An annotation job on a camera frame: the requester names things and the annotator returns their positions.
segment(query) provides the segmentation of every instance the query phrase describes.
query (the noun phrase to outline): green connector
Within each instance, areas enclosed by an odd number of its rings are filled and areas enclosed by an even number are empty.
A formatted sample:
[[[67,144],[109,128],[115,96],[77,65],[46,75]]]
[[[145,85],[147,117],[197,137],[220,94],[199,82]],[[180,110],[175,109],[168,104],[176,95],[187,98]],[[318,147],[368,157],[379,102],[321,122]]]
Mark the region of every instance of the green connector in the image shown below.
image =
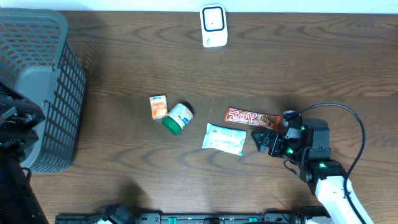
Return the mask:
[[[169,224],[177,224],[177,218],[169,218]]]

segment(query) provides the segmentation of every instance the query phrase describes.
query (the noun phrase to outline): jar label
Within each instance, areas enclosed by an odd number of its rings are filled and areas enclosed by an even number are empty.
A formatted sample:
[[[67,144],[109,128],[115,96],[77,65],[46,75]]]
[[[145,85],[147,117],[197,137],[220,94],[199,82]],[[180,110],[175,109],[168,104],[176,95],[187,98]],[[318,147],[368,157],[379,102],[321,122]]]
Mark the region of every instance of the jar label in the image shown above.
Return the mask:
[[[171,117],[177,124],[184,128],[188,122],[193,118],[192,112],[183,104],[177,104],[169,113]]]

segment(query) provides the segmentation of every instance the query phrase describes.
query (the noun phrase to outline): gray plastic basket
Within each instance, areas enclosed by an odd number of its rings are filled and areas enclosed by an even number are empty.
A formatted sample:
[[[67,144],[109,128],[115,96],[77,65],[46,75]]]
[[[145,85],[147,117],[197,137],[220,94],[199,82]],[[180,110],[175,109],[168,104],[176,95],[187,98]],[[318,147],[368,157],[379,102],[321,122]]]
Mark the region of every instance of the gray plastic basket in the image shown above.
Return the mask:
[[[22,167],[55,173],[72,162],[86,75],[67,42],[68,22],[50,10],[0,9],[0,76],[42,107],[39,140]]]

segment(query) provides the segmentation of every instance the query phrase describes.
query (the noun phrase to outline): green lid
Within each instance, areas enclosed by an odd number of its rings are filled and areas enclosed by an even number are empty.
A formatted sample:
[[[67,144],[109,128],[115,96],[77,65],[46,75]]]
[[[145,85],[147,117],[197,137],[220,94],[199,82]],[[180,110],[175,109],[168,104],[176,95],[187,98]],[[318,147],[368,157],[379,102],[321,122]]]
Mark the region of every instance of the green lid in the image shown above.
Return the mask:
[[[165,117],[162,121],[162,124],[173,134],[180,134],[182,128],[170,117]]]

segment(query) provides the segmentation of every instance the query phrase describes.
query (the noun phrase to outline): plastic jar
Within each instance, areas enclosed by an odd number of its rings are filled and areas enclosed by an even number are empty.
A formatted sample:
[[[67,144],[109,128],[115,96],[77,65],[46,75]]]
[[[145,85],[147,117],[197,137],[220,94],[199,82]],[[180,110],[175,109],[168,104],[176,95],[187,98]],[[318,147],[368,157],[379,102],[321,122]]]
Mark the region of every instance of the plastic jar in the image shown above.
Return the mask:
[[[192,112],[182,103],[175,105],[162,124],[173,134],[178,135],[193,118]]]

